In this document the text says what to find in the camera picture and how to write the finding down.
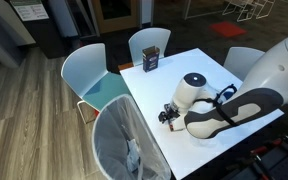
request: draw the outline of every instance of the wooden floor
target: wooden floor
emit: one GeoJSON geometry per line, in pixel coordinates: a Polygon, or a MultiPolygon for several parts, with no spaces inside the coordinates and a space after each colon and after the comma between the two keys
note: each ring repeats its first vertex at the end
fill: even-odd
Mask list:
{"type": "Polygon", "coordinates": [[[0,180],[105,179],[92,154],[93,123],[78,113],[63,62],[34,48],[20,68],[0,65],[0,180]]]}

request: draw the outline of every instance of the white trash bag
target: white trash bag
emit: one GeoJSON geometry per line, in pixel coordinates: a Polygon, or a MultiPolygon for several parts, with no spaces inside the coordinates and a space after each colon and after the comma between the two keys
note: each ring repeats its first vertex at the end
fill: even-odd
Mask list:
{"type": "Polygon", "coordinates": [[[121,95],[95,120],[95,161],[108,179],[170,179],[171,171],[133,98],[121,95]]]}

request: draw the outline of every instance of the table top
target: table top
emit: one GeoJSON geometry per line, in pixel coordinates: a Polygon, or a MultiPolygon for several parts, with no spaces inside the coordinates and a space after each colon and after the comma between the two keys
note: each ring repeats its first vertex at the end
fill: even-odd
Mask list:
{"type": "Polygon", "coordinates": [[[257,120],[220,132],[212,139],[197,139],[188,131],[171,132],[158,115],[170,103],[180,80],[191,72],[205,76],[210,86],[222,90],[230,84],[239,88],[242,82],[199,49],[193,49],[159,60],[158,68],[144,72],[142,66],[121,74],[142,112],[176,179],[182,179],[252,133],[274,121],[283,112],[276,110],[257,120]]]}

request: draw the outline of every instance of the small box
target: small box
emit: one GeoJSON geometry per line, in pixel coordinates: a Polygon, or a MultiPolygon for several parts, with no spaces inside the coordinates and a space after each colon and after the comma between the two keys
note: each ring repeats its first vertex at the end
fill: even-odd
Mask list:
{"type": "Polygon", "coordinates": [[[160,49],[155,46],[143,49],[143,70],[145,72],[151,71],[158,67],[159,54],[160,49]]]}

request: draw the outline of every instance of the door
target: door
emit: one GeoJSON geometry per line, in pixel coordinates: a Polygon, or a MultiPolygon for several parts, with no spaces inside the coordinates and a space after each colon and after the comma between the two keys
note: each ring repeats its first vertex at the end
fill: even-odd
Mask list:
{"type": "Polygon", "coordinates": [[[100,33],[137,27],[138,0],[92,0],[100,33]]]}

